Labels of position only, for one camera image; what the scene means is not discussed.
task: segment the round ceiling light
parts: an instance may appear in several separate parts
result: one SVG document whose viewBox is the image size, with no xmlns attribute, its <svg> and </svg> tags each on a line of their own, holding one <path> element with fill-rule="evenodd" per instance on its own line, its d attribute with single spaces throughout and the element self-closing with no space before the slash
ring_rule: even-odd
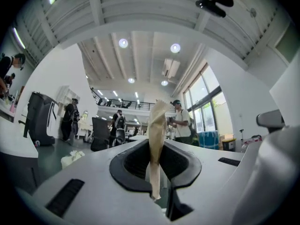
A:
<svg viewBox="0 0 300 225">
<path fill-rule="evenodd" d="M 171 46 L 171 52 L 172 53 L 179 53 L 180 51 L 180 45 L 177 44 L 177 43 L 174 43 L 172 46 Z"/>
<path fill-rule="evenodd" d="M 168 85 L 168 81 L 162 81 L 162 82 L 161 82 L 161 85 L 163 85 L 163 86 Z"/>
<path fill-rule="evenodd" d="M 124 38 L 120 39 L 119 46 L 121 48 L 127 48 L 128 47 L 128 41 L 126 39 L 124 39 Z"/>
<path fill-rule="evenodd" d="M 129 79 L 128 79 L 128 82 L 129 82 L 129 83 L 135 83 L 135 80 L 134 80 L 133 78 L 129 78 Z"/>
</svg>

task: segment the white ceiling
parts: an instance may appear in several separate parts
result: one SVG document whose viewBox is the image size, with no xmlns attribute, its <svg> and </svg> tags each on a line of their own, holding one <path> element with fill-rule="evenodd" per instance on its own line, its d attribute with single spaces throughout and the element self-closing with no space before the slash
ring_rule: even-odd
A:
<svg viewBox="0 0 300 225">
<path fill-rule="evenodd" d="M 57 44 L 75 38 L 85 31 L 104 24 L 145 20 L 169 22 L 196 30 L 211 39 L 210 45 L 226 46 L 232 54 L 244 60 L 268 29 L 276 15 L 276 0 L 234 0 L 226 18 L 216 18 L 198 9 L 196 0 L 30 0 L 16 18 L 16 26 L 26 46 L 28 60 L 37 66 Z M 250 16 L 255 8 L 256 18 Z M 118 46 L 126 38 L 127 49 Z M 179 54 L 170 52 L 173 43 L 181 45 Z M 191 41 L 179 34 L 121 30 L 94 34 L 79 42 L 89 82 L 94 88 L 113 81 L 135 77 L 137 81 L 158 84 L 165 58 L 181 62 L 179 71 L 167 88 L 172 93 L 185 76 L 185 71 L 197 62 L 204 49 L 203 41 Z"/>
</svg>

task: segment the white desk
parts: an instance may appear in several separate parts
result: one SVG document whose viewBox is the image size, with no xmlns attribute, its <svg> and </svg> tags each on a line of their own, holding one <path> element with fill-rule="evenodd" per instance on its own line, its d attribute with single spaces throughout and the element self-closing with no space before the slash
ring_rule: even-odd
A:
<svg viewBox="0 0 300 225">
<path fill-rule="evenodd" d="M 136 135 L 136 136 L 130 137 L 129 140 L 137 141 L 137 140 L 145 140 L 145 139 L 148 139 L 148 138 L 149 138 L 148 136 Z"/>
<path fill-rule="evenodd" d="M 0 111 L 5 113 L 6 115 L 8 115 L 9 121 L 13 121 L 15 114 L 10 111 L 10 106 L 11 106 L 11 104 L 6 105 L 5 101 L 0 99 Z"/>
<path fill-rule="evenodd" d="M 77 139 L 79 139 L 79 135 L 81 130 L 90 130 L 93 131 L 93 126 L 92 125 L 88 125 L 86 123 L 78 123 L 78 134 L 77 134 Z"/>
<path fill-rule="evenodd" d="M 40 184 L 38 151 L 24 125 L 0 117 L 0 153 L 13 184 L 32 194 Z"/>
</svg>

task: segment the white t-shirt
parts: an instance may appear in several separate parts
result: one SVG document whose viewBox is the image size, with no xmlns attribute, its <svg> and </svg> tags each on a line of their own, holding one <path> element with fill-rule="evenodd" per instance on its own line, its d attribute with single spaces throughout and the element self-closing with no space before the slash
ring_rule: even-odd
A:
<svg viewBox="0 0 300 225">
<path fill-rule="evenodd" d="M 175 120 L 177 121 L 188 121 L 188 124 L 190 125 L 191 123 L 191 119 L 190 116 L 188 114 L 187 110 L 182 110 L 180 112 L 176 112 L 176 118 Z M 189 130 L 188 126 L 182 126 L 177 124 L 177 128 L 176 130 L 176 137 L 189 137 L 191 136 L 191 130 Z"/>
</svg>

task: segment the air vent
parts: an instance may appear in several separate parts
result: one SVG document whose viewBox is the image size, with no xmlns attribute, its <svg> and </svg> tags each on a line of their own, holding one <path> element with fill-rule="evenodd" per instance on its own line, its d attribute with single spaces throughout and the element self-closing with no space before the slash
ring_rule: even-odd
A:
<svg viewBox="0 0 300 225">
<path fill-rule="evenodd" d="M 178 71 L 180 62 L 173 59 L 165 59 L 162 75 L 167 78 L 175 77 Z"/>
</svg>

